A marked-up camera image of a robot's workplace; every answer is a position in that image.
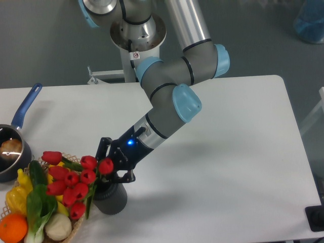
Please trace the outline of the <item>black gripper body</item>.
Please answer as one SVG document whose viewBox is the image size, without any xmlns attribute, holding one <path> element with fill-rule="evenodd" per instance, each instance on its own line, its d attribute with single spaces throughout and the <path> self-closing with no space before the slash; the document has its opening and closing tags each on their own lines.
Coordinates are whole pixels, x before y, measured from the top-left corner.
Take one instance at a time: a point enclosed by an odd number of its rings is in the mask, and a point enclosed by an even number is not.
<svg viewBox="0 0 324 243">
<path fill-rule="evenodd" d="M 152 148 L 140 141 L 139 136 L 144 131 L 143 127 L 135 131 L 134 126 L 132 126 L 118 139 L 112 141 L 109 158 L 113 162 L 115 172 L 133 170 L 139 161 L 153 151 Z"/>
</svg>

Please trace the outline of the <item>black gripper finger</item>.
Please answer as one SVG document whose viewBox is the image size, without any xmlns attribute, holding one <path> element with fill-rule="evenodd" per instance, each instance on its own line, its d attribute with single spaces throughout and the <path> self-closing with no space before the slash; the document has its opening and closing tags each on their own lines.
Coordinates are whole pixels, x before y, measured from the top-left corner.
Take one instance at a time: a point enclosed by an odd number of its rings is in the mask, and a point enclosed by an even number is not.
<svg viewBox="0 0 324 243">
<path fill-rule="evenodd" d="M 102 137 L 100 139 L 98 149 L 95 155 L 96 160 L 102 160 L 107 157 L 107 151 L 111 143 L 112 139 L 110 137 Z"/>
<path fill-rule="evenodd" d="M 119 176 L 117 172 L 112 172 L 101 177 L 102 182 L 107 183 L 132 183 L 136 180 L 133 170 L 128 170 L 123 176 Z"/>
</svg>

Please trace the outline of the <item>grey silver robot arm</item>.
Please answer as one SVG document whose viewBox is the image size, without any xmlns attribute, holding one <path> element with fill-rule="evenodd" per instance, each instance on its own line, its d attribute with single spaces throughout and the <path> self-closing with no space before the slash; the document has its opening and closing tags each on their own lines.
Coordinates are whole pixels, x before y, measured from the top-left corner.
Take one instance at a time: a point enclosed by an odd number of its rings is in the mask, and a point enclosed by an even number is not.
<svg viewBox="0 0 324 243">
<path fill-rule="evenodd" d="M 191 87 L 229 69 L 229 54 L 223 45 L 212 42 L 199 3 L 166 1 L 166 5 L 183 52 L 169 64 L 148 55 L 166 37 L 151 1 L 79 2 L 92 27 L 99 26 L 103 17 L 112 18 L 111 39 L 126 52 L 125 79 L 138 81 L 152 105 L 118 139 L 100 141 L 96 158 L 105 183 L 133 182 L 136 164 L 201 111 L 201 101 Z"/>
</svg>

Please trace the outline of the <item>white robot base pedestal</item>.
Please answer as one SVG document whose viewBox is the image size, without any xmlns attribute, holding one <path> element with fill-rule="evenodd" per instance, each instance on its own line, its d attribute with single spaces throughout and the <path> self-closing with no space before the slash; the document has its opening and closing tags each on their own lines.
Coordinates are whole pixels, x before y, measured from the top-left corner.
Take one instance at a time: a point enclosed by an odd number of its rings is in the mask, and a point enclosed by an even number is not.
<svg viewBox="0 0 324 243">
<path fill-rule="evenodd" d="M 105 79 L 122 78 L 126 83 L 136 81 L 135 69 L 148 57 L 159 57 L 160 46 L 166 38 L 166 26 L 162 18 L 152 13 L 142 24 L 133 25 L 125 20 L 114 21 L 110 27 L 112 42 L 119 48 L 122 70 L 95 71 L 88 67 L 89 84 Z"/>
</svg>

